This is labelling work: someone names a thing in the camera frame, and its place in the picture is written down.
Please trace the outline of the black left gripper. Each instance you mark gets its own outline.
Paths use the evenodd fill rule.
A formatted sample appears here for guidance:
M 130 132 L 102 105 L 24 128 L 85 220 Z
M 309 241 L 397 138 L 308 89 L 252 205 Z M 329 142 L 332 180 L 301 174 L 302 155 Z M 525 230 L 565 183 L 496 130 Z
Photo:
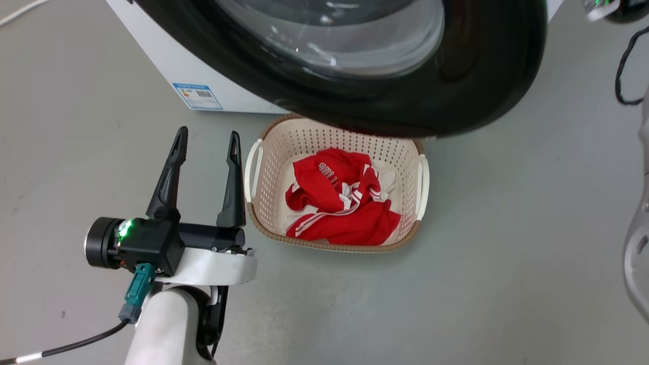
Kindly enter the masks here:
M 177 196 L 188 142 L 189 130 L 182 126 L 146 210 L 146 217 L 166 220 L 97 218 L 84 240 L 84 256 L 90 266 L 135 272 L 138 264 L 150 264 L 156 280 L 167 284 L 237 285 L 255 279 L 258 261 L 255 252 L 245 247 L 241 228 L 246 225 L 246 199 L 240 136 L 236 131 L 230 134 L 229 171 L 217 227 L 176 223 L 180 220 Z

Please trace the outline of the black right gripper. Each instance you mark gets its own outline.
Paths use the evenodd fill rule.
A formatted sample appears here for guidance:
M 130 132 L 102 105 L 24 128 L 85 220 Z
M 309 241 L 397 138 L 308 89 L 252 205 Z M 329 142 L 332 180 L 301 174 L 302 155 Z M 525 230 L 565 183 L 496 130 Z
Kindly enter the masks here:
M 639 21 L 648 14 L 648 1 L 582 1 L 589 21 L 626 24 Z

